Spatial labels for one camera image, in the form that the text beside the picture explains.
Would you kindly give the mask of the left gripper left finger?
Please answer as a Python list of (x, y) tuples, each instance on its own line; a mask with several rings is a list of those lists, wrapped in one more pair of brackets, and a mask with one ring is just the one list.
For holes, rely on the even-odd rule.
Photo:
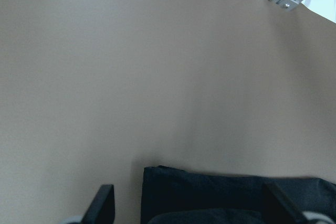
[(114, 186), (112, 184), (101, 185), (81, 223), (113, 224), (115, 216)]

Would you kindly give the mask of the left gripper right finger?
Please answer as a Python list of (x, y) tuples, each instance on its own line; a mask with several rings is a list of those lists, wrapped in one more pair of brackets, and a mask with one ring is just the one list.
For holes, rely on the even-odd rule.
[(262, 185), (262, 203), (262, 217), (265, 223), (297, 224), (309, 222), (302, 211), (275, 183)]

